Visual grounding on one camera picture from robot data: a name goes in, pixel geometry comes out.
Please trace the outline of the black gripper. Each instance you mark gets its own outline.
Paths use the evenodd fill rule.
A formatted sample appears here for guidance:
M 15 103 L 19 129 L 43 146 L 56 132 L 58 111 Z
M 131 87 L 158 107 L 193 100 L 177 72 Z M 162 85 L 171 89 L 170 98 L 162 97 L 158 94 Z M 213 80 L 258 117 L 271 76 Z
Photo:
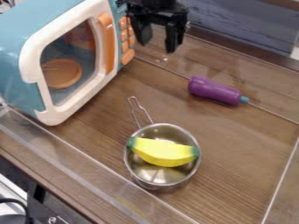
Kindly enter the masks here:
M 127 14 L 138 42 L 145 46 L 153 36 L 151 24 L 166 28 L 166 51 L 174 53 L 189 23 L 189 8 L 179 0 L 126 0 Z

